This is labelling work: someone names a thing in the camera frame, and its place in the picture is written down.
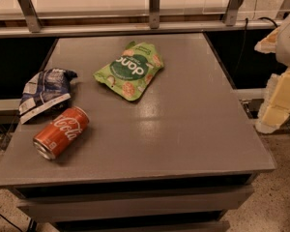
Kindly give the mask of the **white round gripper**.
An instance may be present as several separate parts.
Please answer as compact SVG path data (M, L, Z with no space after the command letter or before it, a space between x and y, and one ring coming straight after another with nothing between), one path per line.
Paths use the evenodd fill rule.
M290 67L290 14L279 28L258 42L254 49L275 53L279 63ZM255 128L261 133L273 133L290 119L290 68L283 74L272 74L267 82Z

